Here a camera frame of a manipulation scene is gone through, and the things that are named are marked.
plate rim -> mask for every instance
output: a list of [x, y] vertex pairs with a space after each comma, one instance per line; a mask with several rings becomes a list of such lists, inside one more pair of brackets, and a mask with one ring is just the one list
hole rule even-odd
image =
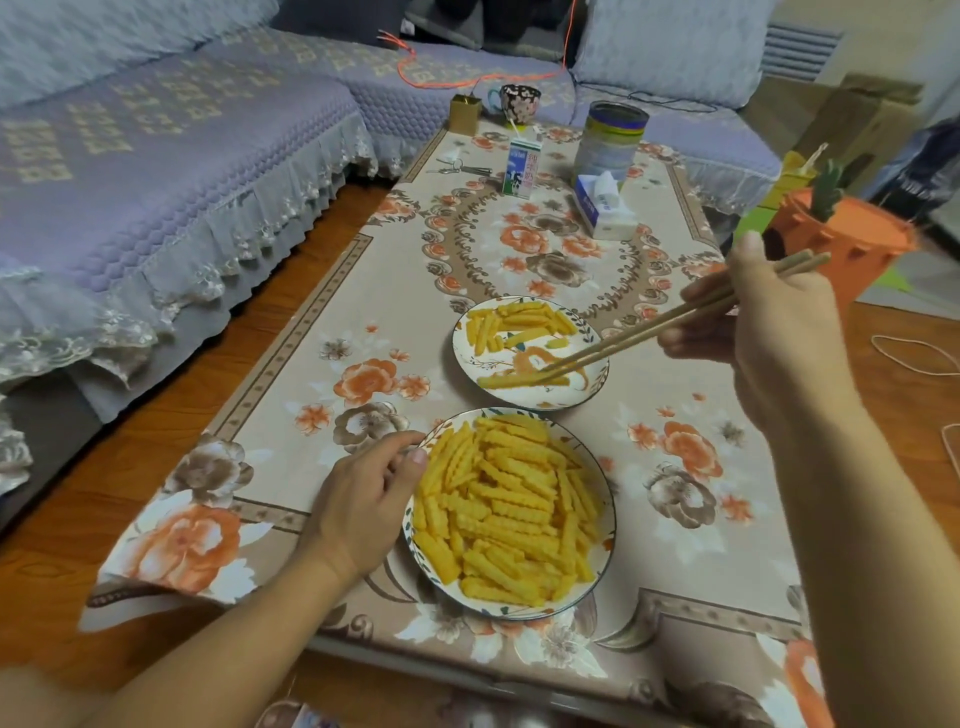
[[[541, 420], [541, 421], [543, 421], [543, 422], [548, 423], [549, 425], [555, 425], [555, 426], [559, 427], [561, 430], [563, 430], [563, 431], [564, 431], [567, 435], [569, 435], [570, 437], [575, 438], [578, 443], [580, 443], [581, 447], [583, 448], [583, 451], [589, 456], [590, 460], [592, 460], [592, 461], [593, 461], [593, 464], [596, 466], [597, 472], [600, 473], [600, 474], [603, 476], [604, 483], [607, 485], [607, 491], [608, 491], [608, 493], [610, 493], [610, 508], [611, 508], [611, 512], [612, 512], [612, 516], [613, 516], [613, 529], [612, 529], [613, 544], [612, 544], [612, 546], [611, 546], [610, 551], [608, 551], [608, 554], [609, 554], [609, 555], [608, 555], [608, 557], [607, 557], [606, 563], [605, 563], [604, 566], [603, 566], [603, 569], [601, 569], [601, 570], [599, 571], [599, 573], [597, 574], [597, 577], [593, 580], [593, 582], [590, 584], [590, 586], [589, 586], [587, 589], [585, 589], [584, 592], [583, 592], [580, 596], [578, 596], [576, 599], [574, 599], [573, 601], [571, 601], [569, 604], [566, 604], [564, 607], [562, 607], [562, 608], [560, 608], [560, 609], [555, 609], [555, 610], [553, 610], [552, 612], [550, 612], [550, 613], [548, 613], [548, 614], [545, 614], [545, 613], [543, 613], [543, 612], [538, 612], [538, 613], [536, 613], [536, 614], [534, 614], [534, 615], [511, 616], [511, 615], [496, 614], [495, 612], [489, 611], [489, 610], [488, 610], [488, 611], [479, 610], [479, 609], [477, 609], [477, 608], [475, 608], [475, 607], [473, 607], [473, 606], [470, 606], [469, 604], [466, 604], [464, 601], [462, 601], [461, 599], [458, 599], [456, 596], [450, 594], [450, 593], [446, 590], [446, 587], [445, 587], [444, 584], [441, 584], [441, 586], [440, 586], [439, 588], [440, 588], [440, 590], [444, 593], [444, 595], [445, 595], [447, 598], [455, 601], [457, 604], [459, 604], [461, 607], [463, 607], [464, 609], [466, 609], [466, 610], [469, 611], [470, 613], [476, 614], [476, 615], [480, 615], [481, 617], [485, 617], [485, 618], [489, 618], [489, 619], [501, 619], [501, 620], [503, 620], [503, 621], [536, 621], [536, 620], [538, 620], [538, 619], [552, 619], [552, 618], [554, 618], [555, 616], [557, 616], [558, 614], [560, 614], [560, 613], [562, 613], [562, 612], [566, 612], [568, 609], [572, 609], [573, 607], [577, 606], [578, 604], [580, 604], [580, 602], [582, 602], [584, 599], [586, 599], [589, 595], [593, 594], [593, 590], [596, 589], [597, 584], [600, 583], [601, 579], [603, 579], [603, 577], [607, 575], [607, 571], [610, 570], [610, 565], [611, 565], [611, 563], [612, 563], [612, 561], [613, 561], [613, 553], [614, 553], [615, 550], [616, 550], [616, 542], [617, 542], [617, 540], [618, 540], [618, 539], [616, 538], [616, 532], [617, 532], [617, 517], [616, 517], [616, 502], [615, 502], [615, 498], [613, 497], [613, 488], [611, 487], [610, 480], [607, 478], [607, 474], [604, 473], [604, 472], [603, 472], [603, 468], [600, 467], [599, 461], [596, 459], [596, 457], [593, 455], [593, 453], [590, 451], [590, 449], [589, 449], [586, 445], [584, 445], [583, 440], [581, 440], [579, 437], [577, 437], [575, 434], [573, 434], [573, 432], [571, 432], [565, 425], [561, 425], [560, 423], [554, 422], [553, 420], [549, 420], [548, 418], [542, 416], [540, 412], [525, 410], [525, 409], [523, 409], [523, 408], [521, 408], [521, 407], [517, 407], [517, 406], [515, 406], [515, 405], [511, 405], [511, 406], [509, 406], [509, 407], [499, 407], [499, 406], [496, 406], [496, 407], [474, 407], [473, 409], [468, 409], [468, 410], [464, 410], [463, 412], [458, 412], [457, 414], [452, 415], [452, 416], [444, 419], [443, 422], [441, 422], [439, 425], [437, 425], [437, 426], [435, 426], [433, 429], [431, 429], [431, 430], [426, 434], [426, 436], [424, 436], [423, 441], [422, 441], [422, 443], [421, 443], [420, 445], [418, 445], [418, 448], [425, 450], [425, 448], [423, 447], [423, 443], [428, 442], [432, 437], [435, 436], [435, 434], [436, 434], [437, 432], [439, 432], [441, 429], [443, 429], [445, 425], [447, 425], [448, 423], [452, 422], [453, 420], [456, 420], [458, 417], [463, 417], [464, 415], [473, 415], [474, 413], [483, 413], [483, 412], [485, 412], [486, 410], [491, 410], [491, 409], [513, 410], [512, 412], [506, 412], [505, 414], [524, 415], [524, 416], [526, 416], [526, 417], [531, 417], [531, 418], [533, 418], [533, 419], [535, 419], [535, 420]], [[470, 421], [473, 422], [474, 420], [478, 419], [478, 418], [481, 417], [481, 416], [482, 416], [482, 414], [478, 414], [478, 415], [476, 415], [475, 417], [473, 417]], [[413, 534], [413, 531], [414, 531], [414, 527], [413, 527], [413, 506], [414, 506], [414, 498], [415, 498], [414, 496], [410, 496], [410, 499], [407, 501], [407, 505], [404, 507], [404, 510], [403, 510], [403, 514], [404, 514], [404, 515], [403, 515], [403, 522], [401, 523], [401, 526], [400, 526], [400, 535], [403, 537], [403, 541], [406, 543], [407, 547], [410, 549], [410, 551], [411, 551], [411, 554], [410, 554], [410, 555], [411, 555], [412, 557], [414, 557], [414, 563], [417, 565], [418, 572], [422, 572], [423, 575], [427, 577], [427, 580], [430, 581], [430, 575], [429, 575], [428, 573], [426, 573], [426, 571], [424, 570], [424, 566], [421, 564], [421, 561], [422, 561], [423, 563], [427, 563], [428, 560], [427, 560], [426, 556], [422, 553], [422, 551], [420, 551], [420, 547], [417, 546], [416, 544], [414, 544], [414, 542], [413, 542], [413, 535], [412, 535], [412, 534]], [[410, 536], [409, 539], [406, 538], [406, 530], [407, 530], [407, 529], [406, 529], [406, 525], [407, 525], [408, 522], [410, 523], [410, 533], [411, 533], [411, 536]], [[415, 554], [413, 553], [413, 550], [414, 550], [414, 549], [416, 549], [416, 550], [420, 553], [421, 560], [418, 560], [418, 559], [416, 558]]]
[[[597, 331], [597, 329], [593, 327], [593, 324], [591, 324], [587, 319], [585, 319], [585, 318], [584, 318], [583, 316], [581, 316], [579, 313], [577, 313], [576, 311], [574, 311], [572, 308], [567, 308], [567, 307], [564, 306], [564, 305], [560, 305], [559, 303], [550, 301], [549, 299], [545, 299], [545, 298], [542, 298], [542, 297], [540, 297], [540, 296], [524, 296], [524, 295], [522, 295], [522, 294], [521, 294], [521, 295], [511, 295], [511, 296], [493, 296], [492, 298], [488, 298], [488, 299], [486, 299], [485, 301], [481, 301], [480, 303], [475, 303], [475, 304], [472, 305], [470, 308], [468, 308], [466, 311], [464, 311], [464, 313], [461, 314], [460, 318], [457, 319], [457, 323], [453, 325], [453, 332], [454, 332], [454, 334], [456, 333], [457, 327], [458, 327], [460, 324], [463, 324], [464, 326], [466, 325], [467, 316], [469, 315], [469, 313], [470, 313], [474, 308], [478, 308], [478, 307], [480, 307], [481, 305], [483, 305], [484, 303], [489, 303], [490, 301], [508, 301], [508, 300], [511, 300], [511, 299], [529, 299], [530, 301], [540, 301], [540, 302], [542, 302], [542, 303], [547, 303], [548, 305], [556, 306], [556, 307], [559, 308], [564, 314], [573, 314], [576, 318], [578, 318], [578, 319], [580, 319], [581, 321], [583, 321], [584, 324], [587, 325], [587, 326], [590, 328], [590, 331], [593, 332], [593, 335], [597, 337], [597, 340], [598, 340], [598, 341], [603, 341], [603, 336], [601, 336], [600, 333]], [[495, 400], [502, 401], [502, 402], [503, 402], [506, 406], [508, 406], [508, 407], [516, 407], [517, 409], [525, 410], [525, 411], [528, 411], [528, 412], [538, 412], [538, 413], [540, 413], [540, 412], [563, 412], [564, 410], [567, 410], [567, 409], [573, 409], [574, 407], [579, 407], [579, 406], [581, 406], [581, 405], [583, 405], [583, 404], [586, 404], [587, 402], [589, 402], [590, 400], [592, 400], [594, 397], [596, 397], [598, 394], [600, 394], [600, 392], [603, 390], [603, 388], [607, 386], [607, 382], [610, 380], [610, 371], [611, 371], [611, 367], [612, 367], [611, 359], [612, 359], [612, 358], [608, 356], [608, 357], [606, 357], [606, 359], [605, 359], [606, 371], [604, 372], [604, 374], [602, 374], [603, 383], [600, 385], [600, 387], [597, 389], [596, 392], [594, 392], [593, 394], [591, 394], [591, 395], [590, 395], [589, 397], [587, 397], [585, 400], [583, 400], [583, 401], [578, 401], [576, 404], [566, 404], [566, 405], [564, 405], [564, 406], [562, 406], [562, 407], [551, 407], [550, 409], [544, 409], [544, 408], [542, 408], [542, 407], [526, 407], [526, 406], [517, 404], [517, 403], [514, 402], [514, 401], [505, 400], [503, 397], [501, 397], [500, 395], [496, 394], [497, 392], [502, 392], [503, 390], [498, 390], [498, 389], [484, 389], [484, 388], [481, 387], [479, 384], [477, 384], [476, 380], [475, 380], [472, 376], [470, 376], [470, 374], [468, 374], [467, 370], [464, 368], [464, 363], [460, 360], [460, 356], [459, 356], [459, 354], [457, 353], [457, 345], [456, 345], [456, 343], [454, 342], [454, 335], [453, 335], [453, 334], [450, 335], [450, 348], [453, 349], [453, 358], [456, 359], [457, 366], [460, 367], [460, 371], [463, 372], [464, 376], [466, 376], [467, 379], [470, 380], [470, 383], [471, 383], [474, 387], [476, 387], [477, 389], [479, 389], [481, 392], [484, 392], [485, 394], [493, 397]]]

floral tablecloth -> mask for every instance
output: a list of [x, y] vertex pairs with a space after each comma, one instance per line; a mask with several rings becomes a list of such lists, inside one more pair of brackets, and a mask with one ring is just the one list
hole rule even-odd
[[[104, 564], [88, 625], [137, 599], [161, 608], [167, 589], [234, 603], [283, 564], [337, 459], [490, 404], [450, 348], [474, 303], [534, 294], [609, 334], [721, 264], [682, 165], [658, 145], [640, 145], [623, 190], [640, 220], [628, 242], [591, 239], [574, 211], [570, 129], [545, 130], [529, 201], [502, 195], [496, 175], [440, 173], [451, 155], [503, 170], [508, 141], [484, 122], [423, 151], [157, 484]], [[830, 725], [770, 455], [729, 370], [637, 347], [556, 419], [597, 456], [617, 508], [611, 566], [590, 597], [540, 622], [483, 619], [439, 598], [398, 542], [324, 631], [707, 724]]]

floral mug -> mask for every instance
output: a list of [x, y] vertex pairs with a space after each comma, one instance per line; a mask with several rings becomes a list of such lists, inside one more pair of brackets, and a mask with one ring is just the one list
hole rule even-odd
[[522, 127], [534, 120], [541, 96], [540, 90], [531, 85], [504, 84], [499, 89], [490, 90], [487, 102], [494, 111], [502, 112], [510, 121]]

sofa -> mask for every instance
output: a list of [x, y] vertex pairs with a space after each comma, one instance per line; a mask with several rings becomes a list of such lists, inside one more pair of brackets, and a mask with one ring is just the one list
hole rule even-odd
[[[166, 0], [137, 0], [141, 20], [166, 24], [154, 29], [167, 34], [163, 52], [124, 40], [104, 62], [84, 47], [62, 74], [56, 43], [49, 59], [0, 50], [0, 530], [223, 330], [348, 174], [399, 176], [446, 119], [456, 90], [404, 83], [406, 51], [272, 30], [274, 0], [214, 12], [225, 2], [178, 4], [199, 29], [186, 33], [164, 16]], [[60, 0], [73, 3], [114, 7]], [[14, 4], [25, 22], [31, 5]], [[548, 61], [413, 46], [407, 74], [418, 81], [550, 74], [535, 82], [543, 123], [582, 125], [591, 101], [623, 95], [578, 87]], [[779, 173], [731, 109], [631, 103], [651, 112], [647, 138], [680, 151], [722, 211], [752, 207]]]

chopsticks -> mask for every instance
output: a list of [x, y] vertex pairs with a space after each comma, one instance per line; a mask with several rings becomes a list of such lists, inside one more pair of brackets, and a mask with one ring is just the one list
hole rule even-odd
[[[799, 273], [809, 273], [830, 260], [829, 253], [814, 255], [810, 250], [800, 251], [774, 263], [774, 271], [781, 278]], [[683, 326], [693, 321], [724, 313], [737, 304], [733, 286], [727, 282], [696, 301], [683, 303], [669, 311], [638, 326], [628, 328], [622, 333], [604, 339], [571, 356], [553, 362], [535, 374], [529, 375], [527, 386], [536, 386], [586, 367], [600, 359], [613, 356], [641, 342], [658, 336], [667, 328]]]

